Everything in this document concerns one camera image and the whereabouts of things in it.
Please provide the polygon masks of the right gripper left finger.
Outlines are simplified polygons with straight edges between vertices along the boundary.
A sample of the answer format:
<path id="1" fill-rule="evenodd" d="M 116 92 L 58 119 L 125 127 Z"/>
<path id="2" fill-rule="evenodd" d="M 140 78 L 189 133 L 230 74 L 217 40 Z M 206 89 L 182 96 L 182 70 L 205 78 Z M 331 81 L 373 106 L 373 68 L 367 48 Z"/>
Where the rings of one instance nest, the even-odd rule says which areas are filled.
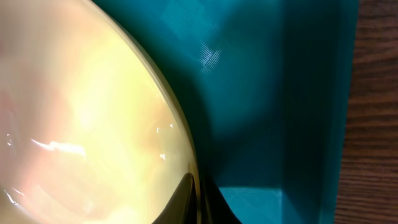
<path id="1" fill-rule="evenodd" d="M 193 174 L 186 173 L 153 224 L 197 224 L 197 195 Z"/>

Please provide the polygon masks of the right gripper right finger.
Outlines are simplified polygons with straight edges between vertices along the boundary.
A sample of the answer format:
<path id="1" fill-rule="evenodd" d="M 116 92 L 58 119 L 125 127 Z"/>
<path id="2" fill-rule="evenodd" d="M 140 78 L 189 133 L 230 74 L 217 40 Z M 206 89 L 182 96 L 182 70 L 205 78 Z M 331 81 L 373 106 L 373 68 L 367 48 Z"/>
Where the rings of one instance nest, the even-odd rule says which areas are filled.
<path id="1" fill-rule="evenodd" d="M 209 177 L 201 181 L 201 210 L 203 224 L 242 224 Z"/>

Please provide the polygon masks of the yellow-green plate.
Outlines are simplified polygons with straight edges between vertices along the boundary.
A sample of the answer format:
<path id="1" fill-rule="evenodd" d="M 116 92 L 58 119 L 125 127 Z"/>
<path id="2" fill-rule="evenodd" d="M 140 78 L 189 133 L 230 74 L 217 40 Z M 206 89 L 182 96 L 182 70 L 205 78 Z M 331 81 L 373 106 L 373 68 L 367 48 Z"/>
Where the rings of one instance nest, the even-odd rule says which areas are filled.
<path id="1" fill-rule="evenodd" d="M 162 73 L 92 1 L 1 2 L 1 222 L 153 223 L 192 138 Z"/>

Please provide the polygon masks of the teal plastic serving tray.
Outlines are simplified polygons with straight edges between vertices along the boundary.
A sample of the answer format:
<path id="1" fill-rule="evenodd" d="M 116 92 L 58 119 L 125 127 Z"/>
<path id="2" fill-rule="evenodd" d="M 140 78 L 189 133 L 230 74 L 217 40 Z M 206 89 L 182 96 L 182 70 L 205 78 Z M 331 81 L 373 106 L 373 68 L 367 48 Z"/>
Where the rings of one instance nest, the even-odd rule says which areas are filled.
<path id="1" fill-rule="evenodd" d="M 243 223 L 332 223 L 357 1 L 97 0 L 174 91 Z"/>

